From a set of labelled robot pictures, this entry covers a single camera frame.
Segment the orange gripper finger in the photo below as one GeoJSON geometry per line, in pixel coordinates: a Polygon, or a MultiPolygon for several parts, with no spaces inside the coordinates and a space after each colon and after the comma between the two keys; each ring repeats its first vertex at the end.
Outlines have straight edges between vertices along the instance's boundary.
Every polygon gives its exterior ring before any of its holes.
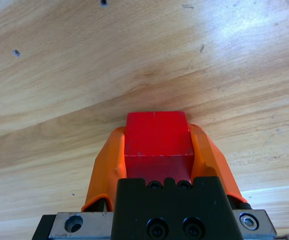
{"type": "Polygon", "coordinates": [[[90,212],[92,205],[105,200],[107,209],[115,208],[118,180],[127,177],[125,164],[125,127],[116,128],[97,155],[82,212],[90,212]]]}
{"type": "Polygon", "coordinates": [[[251,206],[242,197],[223,153],[201,127],[190,124],[189,128],[194,150],[190,179],[193,180],[196,177],[219,177],[231,207],[240,210],[250,209],[251,206]]]}

